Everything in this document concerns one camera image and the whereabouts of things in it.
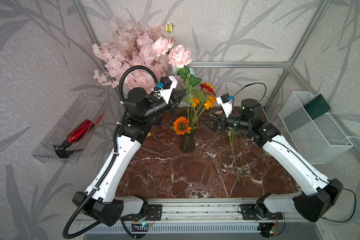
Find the pink ranunculus flower stem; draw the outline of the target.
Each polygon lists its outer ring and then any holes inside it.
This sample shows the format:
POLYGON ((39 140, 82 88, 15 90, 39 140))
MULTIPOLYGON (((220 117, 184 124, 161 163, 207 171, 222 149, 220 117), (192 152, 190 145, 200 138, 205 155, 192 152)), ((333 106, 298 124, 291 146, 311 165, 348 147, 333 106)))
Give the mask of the pink ranunculus flower stem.
POLYGON ((232 158, 234 161, 234 167, 237 175, 237 179, 239 183, 242 183, 243 186, 246 185, 246 174, 244 169, 244 158, 242 148, 239 146, 241 136, 239 132, 230 129, 228 131, 230 146, 231 146, 231 153, 232 158))

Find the peach pink peony stem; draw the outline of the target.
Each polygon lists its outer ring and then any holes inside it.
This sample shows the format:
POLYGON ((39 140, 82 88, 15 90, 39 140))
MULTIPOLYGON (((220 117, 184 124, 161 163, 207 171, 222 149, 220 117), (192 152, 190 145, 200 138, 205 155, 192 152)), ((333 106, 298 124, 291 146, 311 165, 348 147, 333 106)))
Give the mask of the peach pink peony stem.
POLYGON ((235 133, 234 133, 234 131, 232 129, 228 129, 227 134, 228 134, 228 138, 229 138, 229 142, 230 142, 230 146, 231 146, 231 153, 232 153, 232 158, 233 158, 233 162, 234 162, 234 167, 235 167, 237 179, 240 182, 239 170, 238 170, 238 167, 237 167, 235 150, 234 150, 235 133))

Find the pale pink carnation stem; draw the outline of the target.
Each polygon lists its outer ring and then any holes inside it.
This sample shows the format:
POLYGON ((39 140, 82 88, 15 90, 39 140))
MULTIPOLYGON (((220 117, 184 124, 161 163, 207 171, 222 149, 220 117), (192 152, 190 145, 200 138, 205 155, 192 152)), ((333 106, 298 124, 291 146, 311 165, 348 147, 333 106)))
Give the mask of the pale pink carnation stem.
MULTIPOLYGON (((156 59, 159 60, 158 65, 160 66, 159 75, 154 77, 154 90, 157 90, 156 85, 160 82, 161 77, 174 76, 178 81, 177 87, 174 90, 186 90, 186 93, 188 93, 188 90, 184 87, 180 78, 173 74, 172 68, 176 67, 181 69, 185 66, 188 67, 192 61, 192 53, 182 45, 174 46, 175 40, 171 38, 173 29, 174 25, 170 22, 165 25, 148 27, 149 34, 153 36, 154 39, 152 53, 156 59)), ((156 122, 159 121, 162 114, 153 119, 155 119, 156 122)))

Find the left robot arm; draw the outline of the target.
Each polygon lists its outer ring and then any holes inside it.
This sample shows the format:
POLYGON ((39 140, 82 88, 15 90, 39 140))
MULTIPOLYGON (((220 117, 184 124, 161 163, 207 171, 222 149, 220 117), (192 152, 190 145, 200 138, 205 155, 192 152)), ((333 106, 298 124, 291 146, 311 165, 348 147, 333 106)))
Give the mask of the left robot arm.
POLYGON ((122 122, 114 131, 114 147, 94 181, 84 192, 77 192, 73 203, 77 209, 65 226, 67 231, 79 213, 99 224, 113 226, 118 220, 144 218, 148 214, 148 201, 144 198, 116 197, 116 191, 131 159, 140 149, 152 128, 155 118, 163 112, 174 112, 185 98, 186 90, 160 89, 159 97, 149 95, 143 88, 132 89, 123 103, 122 122))

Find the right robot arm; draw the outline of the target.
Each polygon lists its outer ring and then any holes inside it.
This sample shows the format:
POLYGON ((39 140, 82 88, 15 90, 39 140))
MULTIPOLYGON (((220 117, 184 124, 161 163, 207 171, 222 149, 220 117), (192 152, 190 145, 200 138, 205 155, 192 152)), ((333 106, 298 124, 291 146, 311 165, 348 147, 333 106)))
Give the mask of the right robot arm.
POLYGON ((263 219, 269 213, 296 213, 310 222, 317 222, 337 201, 343 184, 308 163, 272 124, 262 119, 262 106, 254 99, 241 102, 240 114, 233 113, 234 98, 229 94, 216 98, 223 112, 209 128, 235 130, 245 134, 266 153, 275 158, 293 177, 301 190, 292 194, 263 196, 257 200, 257 215, 263 219))

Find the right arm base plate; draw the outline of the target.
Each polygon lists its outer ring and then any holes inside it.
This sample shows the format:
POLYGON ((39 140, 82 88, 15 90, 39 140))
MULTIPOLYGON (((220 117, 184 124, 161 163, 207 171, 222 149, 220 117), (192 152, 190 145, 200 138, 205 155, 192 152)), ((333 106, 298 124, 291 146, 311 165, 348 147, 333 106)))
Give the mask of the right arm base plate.
POLYGON ((241 204, 238 206, 237 211, 242 215, 243 220, 276 221, 284 219, 282 213, 271 213, 257 204, 241 204))

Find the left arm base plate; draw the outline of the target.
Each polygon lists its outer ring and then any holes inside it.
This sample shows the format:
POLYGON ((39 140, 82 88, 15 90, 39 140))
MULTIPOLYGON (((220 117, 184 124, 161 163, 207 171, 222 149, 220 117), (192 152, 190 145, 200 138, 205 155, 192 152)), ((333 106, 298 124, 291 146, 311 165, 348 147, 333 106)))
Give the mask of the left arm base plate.
POLYGON ((138 214, 132 214, 123 217, 124 221, 160 221, 163 213, 163 205, 147 204, 138 214))

